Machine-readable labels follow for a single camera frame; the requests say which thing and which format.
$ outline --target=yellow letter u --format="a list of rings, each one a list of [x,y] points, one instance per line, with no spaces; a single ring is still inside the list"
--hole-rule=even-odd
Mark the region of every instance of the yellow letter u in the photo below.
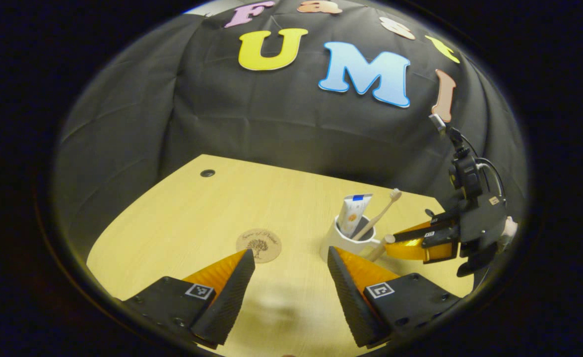
[[[298,55],[300,38],[308,33],[309,31],[305,29],[282,29],[278,31],[278,34],[284,36],[280,53],[274,57],[263,57],[260,55],[262,42],[271,32],[248,32],[239,37],[243,42],[241,50],[239,50],[239,64],[250,70],[272,70],[290,65]]]

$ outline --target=blue letter m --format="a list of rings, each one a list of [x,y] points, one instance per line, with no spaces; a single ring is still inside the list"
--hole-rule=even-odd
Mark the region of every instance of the blue letter m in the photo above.
[[[373,91],[376,99],[406,108],[410,100],[406,96],[405,73],[410,61],[392,52],[382,52],[371,63],[360,54],[357,47],[344,42],[327,42],[324,47],[330,50],[327,77],[318,83],[323,90],[344,92],[348,83],[344,73],[348,71],[355,91],[364,94],[378,77],[380,86]]]

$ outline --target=felt letter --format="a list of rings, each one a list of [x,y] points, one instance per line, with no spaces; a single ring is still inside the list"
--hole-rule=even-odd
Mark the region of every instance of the felt letter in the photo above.
[[[410,32],[408,27],[405,27],[401,23],[395,22],[386,17],[380,17],[380,21],[382,22],[382,26],[385,29],[391,32],[395,32],[396,34],[402,36],[403,38],[414,39],[414,35],[412,34],[412,32]]]
[[[459,59],[457,59],[455,56],[452,56],[450,54],[450,52],[454,53],[454,51],[451,50],[448,46],[444,45],[443,42],[439,41],[436,38],[431,38],[429,36],[426,36],[426,38],[429,39],[430,41],[432,41],[432,43],[435,45],[437,50],[439,50],[439,52],[441,52],[442,55],[448,57],[449,59],[455,61],[456,63],[459,63]]]
[[[405,72],[410,64],[409,59],[392,52],[382,52],[368,63],[357,47],[350,43],[327,42],[324,47],[330,50],[331,58],[327,77],[318,82],[320,88],[347,91],[349,85],[344,81],[344,75],[348,71],[357,93],[366,93],[380,78],[380,86],[373,91],[375,99],[401,108],[410,105],[405,93]]]
[[[308,34],[305,29],[282,29],[278,34],[284,36],[282,39],[282,49],[275,57],[263,57],[260,54],[264,38],[269,36],[269,31],[248,32],[239,39],[242,41],[239,50],[239,64],[250,70],[272,70],[283,68],[291,64],[298,55],[300,38]]]
[[[341,13],[342,10],[337,7],[337,4],[330,1],[305,1],[300,4],[298,11],[301,13]]]
[[[258,2],[257,4],[249,4],[241,7],[237,7],[234,11],[234,17],[232,21],[225,25],[225,28],[232,27],[235,25],[242,25],[243,23],[248,23],[251,21],[250,15],[258,16],[262,13],[265,7],[272,7],[276,5],[273,1]]]
[[[432,106],[432,113],[439,115],[441,120],[450,122],[450,106],[452,105],[452,92],[456,87],[454,79],[450,77],[443,70],[435,70],[437,77],[439,77],[439,94],[437,95],[437,103]]]

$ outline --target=screw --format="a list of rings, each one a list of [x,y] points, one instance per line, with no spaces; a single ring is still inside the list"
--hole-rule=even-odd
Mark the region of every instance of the screw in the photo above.
[[[201,176],[203,176],[203,177],[214,176],[214,174],[216,174],[216,171],[214,171],[214,170],[203,170],[201,172]]]
[[[173,322],[177,326],[186,327],[185,321],[183,321],[183,319],[181,319],[181,318],[173,318]]]

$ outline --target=light wood tabletop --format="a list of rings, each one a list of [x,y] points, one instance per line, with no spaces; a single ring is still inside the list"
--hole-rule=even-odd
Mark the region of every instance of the light wood tabletop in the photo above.
[[[216,173],[202,177],[208,169]],[[124,210],[95,242],[87,265],[112,296],[126,300],[162,276],[182,279],[235,253],[241,233],[267,229],[278,236],[282,251],[271,262],[257,264],[234,328],[214,352],[230,357],[361,355],[369,350],[353,341],[319,249],[345,196],[372,193],[364,215],[374,217],[391,191],[201,155]],[[375,226],[377,239],[429,220],[426,208],[443,211],[432,197],[403,192]],[[461,298],[473,283],[471,275],[456,277],[465,261],[457,257],[424,265],[384,254],[375,263],[398,275],[420,273]]]

